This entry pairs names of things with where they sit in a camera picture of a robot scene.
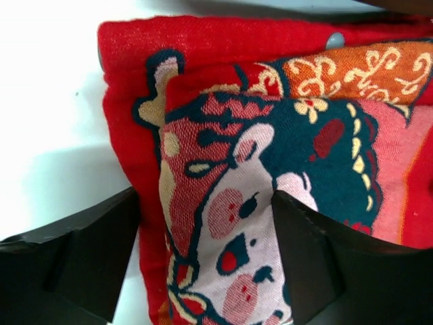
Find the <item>red cartoon blanket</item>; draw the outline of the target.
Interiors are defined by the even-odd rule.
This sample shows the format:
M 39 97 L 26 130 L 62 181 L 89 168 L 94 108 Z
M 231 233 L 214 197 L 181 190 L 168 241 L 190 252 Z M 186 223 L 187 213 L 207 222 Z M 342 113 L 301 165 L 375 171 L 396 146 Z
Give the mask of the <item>red cartoon blanket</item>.
M 432 19 L 104 22 L 153 324 L 293 324 L 271 198 L 432 247 Z

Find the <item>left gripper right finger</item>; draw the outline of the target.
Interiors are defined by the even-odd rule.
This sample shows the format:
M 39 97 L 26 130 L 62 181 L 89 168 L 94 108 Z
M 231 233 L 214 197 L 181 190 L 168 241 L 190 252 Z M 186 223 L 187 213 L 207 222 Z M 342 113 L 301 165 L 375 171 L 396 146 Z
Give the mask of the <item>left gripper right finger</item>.
M 296 324 L 431 324 L 432 250 L 392 244 L 282 191 L 273 220 Z

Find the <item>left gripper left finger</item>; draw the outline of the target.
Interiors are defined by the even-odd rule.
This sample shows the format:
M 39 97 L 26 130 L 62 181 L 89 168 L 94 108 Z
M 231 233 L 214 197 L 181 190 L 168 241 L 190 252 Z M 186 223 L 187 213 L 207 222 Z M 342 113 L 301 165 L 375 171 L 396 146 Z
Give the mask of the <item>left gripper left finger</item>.
M 2 322 L 111 322 L 139 225 L 133 188 L 1 241 Z

